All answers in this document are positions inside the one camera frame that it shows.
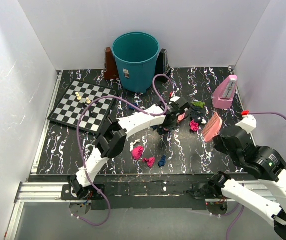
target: chessboard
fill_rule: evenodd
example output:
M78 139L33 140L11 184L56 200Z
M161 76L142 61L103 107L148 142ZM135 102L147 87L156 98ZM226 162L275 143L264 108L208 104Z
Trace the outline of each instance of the chessboard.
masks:
M77 93L81 97L80 100L77 99ZM47 119L76 128L82 112L88 106L86 98L93 101L107 95L116 96L117 92L108 87L74 80ZM113 98L101 99L98 103L91 106L83 117L79 129L96 134L109 115L114 100Z

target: pink comb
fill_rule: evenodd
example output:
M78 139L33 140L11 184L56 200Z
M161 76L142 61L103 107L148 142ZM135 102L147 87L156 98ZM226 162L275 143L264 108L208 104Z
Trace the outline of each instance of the pink comb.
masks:
M217 136L221 126L222 119L218 116L217 112L215 112L202 130L204 141L208 143L213 139L213 137Z

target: teal bucket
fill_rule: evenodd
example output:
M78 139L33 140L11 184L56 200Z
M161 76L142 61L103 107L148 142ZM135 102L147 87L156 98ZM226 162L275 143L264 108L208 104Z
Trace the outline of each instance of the teal bucket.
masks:
M152 84L159 51L157 40L143 32L118 37L112 46L124 89L144 93Z

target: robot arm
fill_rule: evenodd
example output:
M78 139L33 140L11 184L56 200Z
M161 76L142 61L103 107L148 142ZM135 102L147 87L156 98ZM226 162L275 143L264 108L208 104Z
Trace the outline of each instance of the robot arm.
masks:
M132 116L123 117L115 121L109 117L105 120L102 128L96 136L95 147L86 160L86 169L81 167L76 175L68 177L68 182L73 187L78 198L82 199L88 191L84 188L90 186L85 171L94 181L96 175L109 159L118 156L124 149L125 141L135 133L147 129L151 126L169 127L176 124L177 116L183 114L189 108L188 102L180 97L172 97L167 104L167 112L161 116L151 116L142 112ZM164 111L161 102L152 105L145 112L149 114L159 114Z
M242 121L222 129L213 138L214 148L265 185L278 203L251 192L222 172L211 178L209 186L215 195L234 199L258 214L286 239L286 163L274 149L254 145L249 133L255 127L254 117L244 116Z

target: pink cloth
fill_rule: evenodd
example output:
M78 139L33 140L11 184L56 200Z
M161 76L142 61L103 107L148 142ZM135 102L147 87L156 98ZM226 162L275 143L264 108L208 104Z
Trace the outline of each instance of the pink cloth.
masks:
M194 122L194 120L191 120L189 123L189 126L191 127L191 130L193 132L196 132L198 130L198 123Z
M150 158L143 158L142 162L147 163L147 166L151 169L153 164L154 164L155 158L150 157Z
M132 157L135 160L139 160L139 158L143 155L144 148L142 146L137 146L132 151Z
M179 115L179 116L177 117L177 121L180 122L180 121L184 120L184 117L185 117L185 113Z

